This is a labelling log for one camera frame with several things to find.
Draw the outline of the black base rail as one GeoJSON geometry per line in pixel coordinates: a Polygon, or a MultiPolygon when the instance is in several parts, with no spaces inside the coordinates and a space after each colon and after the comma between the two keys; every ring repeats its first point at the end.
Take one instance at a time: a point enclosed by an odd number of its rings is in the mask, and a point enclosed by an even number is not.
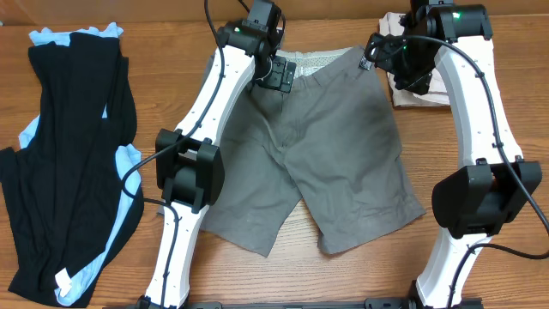
{"type": "MultiPolygon", "coordinates": [[[[105,309],[138,309],[138,308],[160,308],[146,301],[139,300],[138,304],[126,306],[103,307],[105,309]]],[[[404,309],[404,308],[427,308],[415,304],[412,300],[401,298],[370,298],[363,301],[351,302],[305,302],[305,303],[261,303],[261,304],[239,304],[223,305],[220,302],[198,302],[186,303],[180,308],[185,309],[404,309]]],[[[483,309],[481,299],[464,300],[460,305],[453,308],[483,309]]]]}

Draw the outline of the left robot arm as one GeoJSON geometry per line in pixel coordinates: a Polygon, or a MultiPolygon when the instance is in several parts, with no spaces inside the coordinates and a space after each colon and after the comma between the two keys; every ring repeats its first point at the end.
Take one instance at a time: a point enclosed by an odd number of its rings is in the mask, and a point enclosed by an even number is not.
{"type": "Polygon", "coordinates": [[[202,221],[225,180],[220,139],[245,87],[289,91],[295,65],[277,56],[284,28],[251,17],[214,31],[217,48],[195,103],[175,130],[161,130],[152,160],[164,227],[154,274],[139,308],[182,308],[202,221]]]}

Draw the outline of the black garment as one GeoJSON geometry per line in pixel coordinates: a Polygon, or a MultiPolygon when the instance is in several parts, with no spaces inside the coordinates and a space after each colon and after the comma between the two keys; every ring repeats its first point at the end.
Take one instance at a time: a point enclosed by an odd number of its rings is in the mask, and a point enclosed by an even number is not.
{"type": "Polygon", "coordinates": [[[142,216],[129,60],[116,38],[72,33],[33,46],[42,87],[37,130],[1,152],[1,184],[18,269],[11,293],[47,306],[86,306],[101,271],[142,216]]]}

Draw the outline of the folded beige shorts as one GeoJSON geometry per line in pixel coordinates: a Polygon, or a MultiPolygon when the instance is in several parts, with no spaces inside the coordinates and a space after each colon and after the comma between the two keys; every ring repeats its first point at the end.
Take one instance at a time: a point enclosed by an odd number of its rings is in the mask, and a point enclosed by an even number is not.
{"type": "MultiPolygon", "coordinates": [[[[447,43],[455,43],[461,37],[480,36],[489,40],[493,36],[486,7],[481,4],[438,6],[432,8],[415,27],[404,28],[399,24],[400,17],[405,14],[394,12],[387,13],[379,21],[379,32],[381,35],[412,36],[418,39],[425,38],[439,39],[447,43]]],[[[433,44],[433,71],[430,82],[430,89],[427,94],[419,95],[407,90],[397,90],[393,82],[393,75],[387,73],[389,85],[393,93],[395,106],[447,106],[449,96],[443,84],[439,71],[435,68],[435,55],[440,45],[433,44]]]]}

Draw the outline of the grey shorts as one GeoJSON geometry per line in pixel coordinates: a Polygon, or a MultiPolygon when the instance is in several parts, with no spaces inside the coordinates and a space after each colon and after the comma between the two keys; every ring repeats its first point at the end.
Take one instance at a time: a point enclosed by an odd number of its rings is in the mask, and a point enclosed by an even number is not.
{"type": "Polygon", "coordinates": [[[267,256],[299,202],[336,254],[424,214],[401,161],[393,112],[362,46],[292,52],[289,93],[248,86],[220,140],[221,194],[202,230],[267,256]]]}

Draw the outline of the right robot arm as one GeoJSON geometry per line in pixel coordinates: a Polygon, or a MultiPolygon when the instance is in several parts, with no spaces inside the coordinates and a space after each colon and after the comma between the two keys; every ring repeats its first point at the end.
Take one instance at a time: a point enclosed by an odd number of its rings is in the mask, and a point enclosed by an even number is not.
{"type": "Polygon", "coordinates": [[[542,180],[526,161],[498,91],[492,25],[481,4],[414,1],[401,35],[374,33],[361,66],[394,77],[395,86],[426,94],[438,72],[458,139],[458,168],[431,195],[439,233],[428,263],[404,298],[368,299],[368,308],[479,308],[462,289],[480,252],[512,222],[542,180]]]}

